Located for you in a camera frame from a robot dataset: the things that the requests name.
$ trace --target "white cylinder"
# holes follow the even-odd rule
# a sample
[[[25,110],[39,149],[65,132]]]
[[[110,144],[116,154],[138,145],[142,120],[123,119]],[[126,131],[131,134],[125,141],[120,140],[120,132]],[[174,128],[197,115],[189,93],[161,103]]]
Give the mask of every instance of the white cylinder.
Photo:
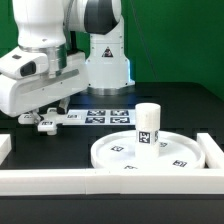
[[[62,0],[13,0],[19,45],[49,48],[65,44]]]
[[[135,156],[139,165],[147,166],[159,156],[159,129],[161,107],[141,103],[136,107]]]

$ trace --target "black table surface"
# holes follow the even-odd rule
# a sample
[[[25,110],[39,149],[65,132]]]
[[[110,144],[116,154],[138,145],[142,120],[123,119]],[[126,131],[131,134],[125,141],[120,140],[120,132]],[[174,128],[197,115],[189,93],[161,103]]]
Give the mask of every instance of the black table surface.
[[[224,147],[224,102],[196,83],[136,83],[135,91],[119,96],[79,93],[69,108],[134,109],[143,102],[161,105],[161,130],[193,139],[209,133]],[[12,139],[12,151],[0,169],[92,168],[90,149],[97,139],[134,129],[59,125],[56,136],[47,136],[0,113],[0,134]],[[223,195],[0,197],[0,223],[223,223],[223,209]]]

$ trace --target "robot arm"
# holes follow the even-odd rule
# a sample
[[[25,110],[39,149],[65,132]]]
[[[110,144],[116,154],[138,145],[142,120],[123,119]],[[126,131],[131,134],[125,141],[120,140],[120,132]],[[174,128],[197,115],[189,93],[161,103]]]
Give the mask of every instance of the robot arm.
[[[0,110],[35,110],[88,87],[85,55],[67,55],[67,31],[107,34],[120,0],[13,0],[18,47],[0,59]]]

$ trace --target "green wall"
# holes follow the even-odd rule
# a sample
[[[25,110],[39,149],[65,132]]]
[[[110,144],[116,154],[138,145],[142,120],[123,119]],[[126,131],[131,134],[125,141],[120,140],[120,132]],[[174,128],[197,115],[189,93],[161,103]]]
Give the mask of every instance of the green wall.
[[[0,56],[17,43],[10,0],[0,0]],[[136,81],[197,82],[224,99],[224,1],[122,0],[125,52]],[[89,53],[89,36],[78,34]],[[155,75],[146,52],[150,52]]]

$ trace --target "black cable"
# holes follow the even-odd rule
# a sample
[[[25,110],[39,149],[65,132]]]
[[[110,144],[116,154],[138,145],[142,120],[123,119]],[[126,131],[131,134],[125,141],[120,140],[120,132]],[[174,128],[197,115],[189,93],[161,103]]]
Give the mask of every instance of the black cable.
[[[137,26],[138,34],[140,36],[140,40],[142,42],[142,45],[143,45],[143,48],[144,48],[147,60],[148,60],[148,62],[150,64],[150,67],[152,69],[152,73],[153,73],[153,76],[154,76],[155,80],[158,81],[158,76],[157,76],[156,71],[155,71],[155,67],[154,67],[154,64],[153,64],[153,61],[152,61],[151,53],[150,53],[150,51],[149,51],[149,49],[147,47],[147,44],[146,44],[146,41],[145,41],[145,37],[144,37],[144,34],[142,32],[142,28],[141,28],[139,20],[138,20],[138,16],[137,16],[137,13],[136,13],[136,9],[135,9],[133,0],[130,0],[130,3],[131,3],[131,8],[132,8],[135,24]]]

